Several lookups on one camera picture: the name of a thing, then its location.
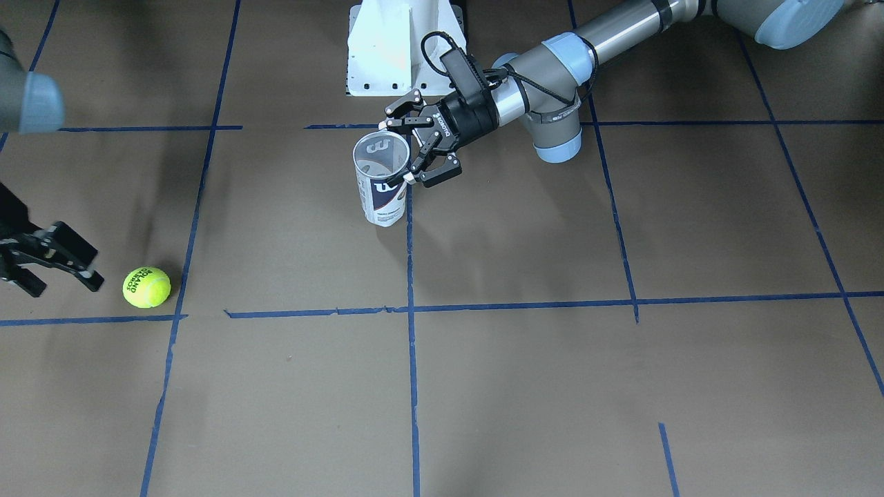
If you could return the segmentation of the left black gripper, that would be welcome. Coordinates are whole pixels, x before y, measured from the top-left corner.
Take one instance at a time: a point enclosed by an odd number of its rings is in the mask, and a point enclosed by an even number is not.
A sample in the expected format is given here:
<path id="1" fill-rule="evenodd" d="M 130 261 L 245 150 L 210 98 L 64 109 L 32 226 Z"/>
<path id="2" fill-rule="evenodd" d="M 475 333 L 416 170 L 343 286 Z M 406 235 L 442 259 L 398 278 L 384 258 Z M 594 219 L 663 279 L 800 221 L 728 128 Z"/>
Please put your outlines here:
<path id="1" fill-rule="evenodd" d="M 499 114 L 489 88 L 477 93 L 478 101 L 469 104 L 457 91 L 436 103 L 427 103 L 420 89 L 385 108 L 383 130 L 412 132 L 430 128 L 417 156 L 406 166 L 403 180 L 432 188 L 461 175 L 462 164 L 455 151 L 499 128 Z"/>

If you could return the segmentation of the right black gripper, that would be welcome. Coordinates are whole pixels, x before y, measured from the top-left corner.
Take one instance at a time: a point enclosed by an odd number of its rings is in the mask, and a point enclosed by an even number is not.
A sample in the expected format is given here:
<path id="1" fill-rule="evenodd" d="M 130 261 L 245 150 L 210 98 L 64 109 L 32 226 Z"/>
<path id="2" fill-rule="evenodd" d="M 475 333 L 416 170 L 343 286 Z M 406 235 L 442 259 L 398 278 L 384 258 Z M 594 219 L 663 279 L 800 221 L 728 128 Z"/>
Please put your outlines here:
<path id="1" fill-rule="evenodd" d="M 97 292 L 104 277 L 95 270 L 98 250 L 85 240 L 69 224 L 58 221 L 50 228 L 35 231 L 30 222 L 28 207 L 18 196 L 1 184 L 1 277 L 3 281 L 18 286 L 31 297 L 40 297 L 46 283 L 32 271 L 14 264 L 12 245 L 3 244 L 24 235 L 20 252 L 28 255 L 31 262 L 44 267 L 60 269 L 72 274 L 87 289 Z"/>

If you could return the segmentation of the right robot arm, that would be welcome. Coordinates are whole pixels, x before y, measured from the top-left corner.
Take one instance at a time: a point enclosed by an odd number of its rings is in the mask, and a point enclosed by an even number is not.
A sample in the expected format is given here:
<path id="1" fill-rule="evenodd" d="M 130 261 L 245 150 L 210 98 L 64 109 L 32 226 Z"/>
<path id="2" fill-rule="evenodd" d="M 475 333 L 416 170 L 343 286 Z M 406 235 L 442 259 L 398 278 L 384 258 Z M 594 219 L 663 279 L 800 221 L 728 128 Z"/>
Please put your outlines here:
<path id="1" fill-rule="evenodd" d="M 12 39 L 1 35 L 1 128 L 3 133 L 51 133 L 64 122 L 64 99 L 48 75 L 25 70 Z M 1 186 L 1 277 L 32 297 L 46 283 L 28 270 L 40 265 L 73 275 L 86 289 L 97 292 L 104 277 L 94 268 L 97 249 L 68 224 L 48 228 L 32 223 L 25 202 Z"/>

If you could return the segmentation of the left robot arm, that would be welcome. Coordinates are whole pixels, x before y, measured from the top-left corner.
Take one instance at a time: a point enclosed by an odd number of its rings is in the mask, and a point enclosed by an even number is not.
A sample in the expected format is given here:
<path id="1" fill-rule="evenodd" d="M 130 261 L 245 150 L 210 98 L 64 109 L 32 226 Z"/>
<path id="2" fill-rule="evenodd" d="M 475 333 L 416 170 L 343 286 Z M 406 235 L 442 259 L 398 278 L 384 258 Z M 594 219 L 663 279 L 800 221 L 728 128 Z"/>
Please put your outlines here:
<path id="1" fill-rule="evenodd" d="M 579 88 L 595 81 L 604 63 L 673 24 L 713 15 L 777 50 L 814 37 L 843 1 L 627 1 L 571 31 L 542 41 L 484 69 L 445 32 L 429 32 L 449 45 L 432 69 L 452 83 L 452 92 L 427 104 L 415 90 L 385 111 L 380 129 L 413 135 L 416 157 L 385 177 L 426 188 L 461 173 L 456 151 L 500 126 L 519 120 L 539 157 L 561 163 L 582 144 Z"/>

